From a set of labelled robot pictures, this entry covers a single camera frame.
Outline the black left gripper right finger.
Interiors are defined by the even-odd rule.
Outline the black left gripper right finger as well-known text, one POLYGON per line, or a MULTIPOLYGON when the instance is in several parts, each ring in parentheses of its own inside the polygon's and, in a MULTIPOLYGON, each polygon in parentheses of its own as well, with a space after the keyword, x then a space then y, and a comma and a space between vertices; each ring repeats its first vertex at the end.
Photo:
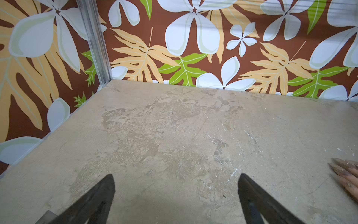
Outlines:
POLYGON ((304 224, 302 220, 276 201, 247 174, 238 180, 238 195, 247 224, 304 224))

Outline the mannequin hand with long nails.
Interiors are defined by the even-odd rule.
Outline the mannequin hand with long nails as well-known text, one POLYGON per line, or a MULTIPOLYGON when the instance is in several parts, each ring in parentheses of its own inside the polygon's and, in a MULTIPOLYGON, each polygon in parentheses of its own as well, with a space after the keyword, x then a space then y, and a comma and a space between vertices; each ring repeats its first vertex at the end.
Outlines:
POLYGON ((334 180, 348 192, 353 200, 358 202, 358 162, 332 158, 328 163, 335 172, 332 174, 334 180))

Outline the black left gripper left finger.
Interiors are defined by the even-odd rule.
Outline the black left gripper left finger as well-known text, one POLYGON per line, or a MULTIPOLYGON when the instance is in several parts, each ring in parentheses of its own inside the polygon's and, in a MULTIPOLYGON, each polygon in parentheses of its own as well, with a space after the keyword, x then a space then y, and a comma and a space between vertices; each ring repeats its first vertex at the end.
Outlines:
POLYGON ((114 178, 108 174, 50 223, 106 224, 114 195, 114 178))

